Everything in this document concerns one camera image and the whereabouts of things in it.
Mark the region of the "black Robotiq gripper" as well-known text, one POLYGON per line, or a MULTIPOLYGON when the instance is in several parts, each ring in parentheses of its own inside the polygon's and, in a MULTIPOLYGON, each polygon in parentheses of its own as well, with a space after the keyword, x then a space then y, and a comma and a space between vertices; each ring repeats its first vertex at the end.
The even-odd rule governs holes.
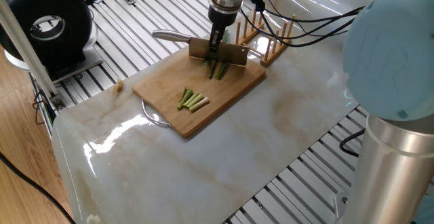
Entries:
POLYGON ((208 18, 213 24, 208 42, 209 51, 218 52, 221 44, 229 38, 229 31, 225 28, 235 22, 243 0, 209 0, 209 4, 208 18))

